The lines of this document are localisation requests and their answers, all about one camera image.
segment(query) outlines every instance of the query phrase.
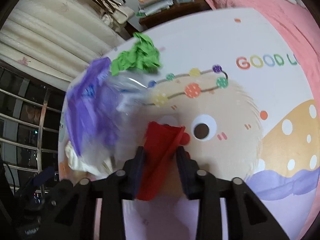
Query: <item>clear plastic bag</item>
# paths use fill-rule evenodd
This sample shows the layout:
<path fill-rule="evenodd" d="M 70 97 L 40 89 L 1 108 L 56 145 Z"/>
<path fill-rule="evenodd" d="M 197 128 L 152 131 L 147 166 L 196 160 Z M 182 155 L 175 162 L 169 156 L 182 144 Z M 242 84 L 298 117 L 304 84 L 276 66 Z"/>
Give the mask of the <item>clear plastic bag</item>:
<path fill-rule="evenodd" d="M 77 156 L 93 166 L 111 157 L 121 163 L 134 157 L 137 130 L 145 130 L 136 120 L 147 93 L 142 76 L 130 72 L 111 76 L 110 64 L 109 58 L 94 60 L 67 92 L 69 140 Z"/>

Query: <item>wooden shelf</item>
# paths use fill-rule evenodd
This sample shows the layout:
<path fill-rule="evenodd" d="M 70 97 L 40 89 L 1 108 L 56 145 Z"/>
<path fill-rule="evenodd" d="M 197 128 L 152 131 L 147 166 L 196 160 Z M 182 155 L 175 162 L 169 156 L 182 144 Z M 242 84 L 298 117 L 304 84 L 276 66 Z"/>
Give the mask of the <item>wooden shelf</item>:
<path fill-rule="evenodd" d="M 173 0 L 174 4 L 170 9 L 163 10 L 159 13 L 141 18 L 139 23 L 146 27 L 146 29 L 157 26 L 161 23 L 188 15 L 196 12 L 210 10 L 210 6 L 205 0 L 195 0 L 190 3 L 177 3 Z"/>

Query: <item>crumpled green paper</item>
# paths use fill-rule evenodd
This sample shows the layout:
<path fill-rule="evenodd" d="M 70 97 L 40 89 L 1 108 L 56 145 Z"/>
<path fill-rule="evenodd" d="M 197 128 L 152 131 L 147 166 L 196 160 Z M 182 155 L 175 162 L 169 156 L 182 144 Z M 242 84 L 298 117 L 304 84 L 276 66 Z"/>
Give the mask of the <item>crumpled green paper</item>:
<path fill-rule="evenodd" d="M 134 33 L 138 38 L 130 50 L 122 51 L 111 63 L 111 73 L 113 76 L 119 74 L 119 71 L 127 69 L 140 69 L 147 73 L 156 73 L 161 66 L 159 62 L 159 51 L 153 45 L 149 36 L 142 33 Z"/>

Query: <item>white curtain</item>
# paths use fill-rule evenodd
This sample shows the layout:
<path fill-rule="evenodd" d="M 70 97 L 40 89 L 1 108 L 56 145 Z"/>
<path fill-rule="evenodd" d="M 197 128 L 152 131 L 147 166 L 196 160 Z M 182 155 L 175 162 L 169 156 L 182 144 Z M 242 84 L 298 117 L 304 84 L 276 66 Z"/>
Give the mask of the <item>white curtain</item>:
<path fill-rule="evenodd" d="M 66 91 L 89 63 L 124 40 L 86 0 L 20 0 L 0 31 L 0 58 Z"/>

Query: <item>pink fabric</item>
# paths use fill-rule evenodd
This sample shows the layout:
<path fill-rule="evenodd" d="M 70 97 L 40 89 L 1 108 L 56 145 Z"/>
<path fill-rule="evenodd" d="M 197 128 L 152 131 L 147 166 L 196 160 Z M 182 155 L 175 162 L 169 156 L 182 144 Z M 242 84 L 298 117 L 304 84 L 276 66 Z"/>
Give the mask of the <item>pink fabric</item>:
<path fill-rule="evenodd" d="M 320 29 L 310 12 L 286 0 L 205 0 L 215 10 L 249 7 L 259 11 L 281 34 L 301 65 L 320 109 Z M 320 182 L 311 211 L 297 239 L 309 229 L 320 210 Z"/>

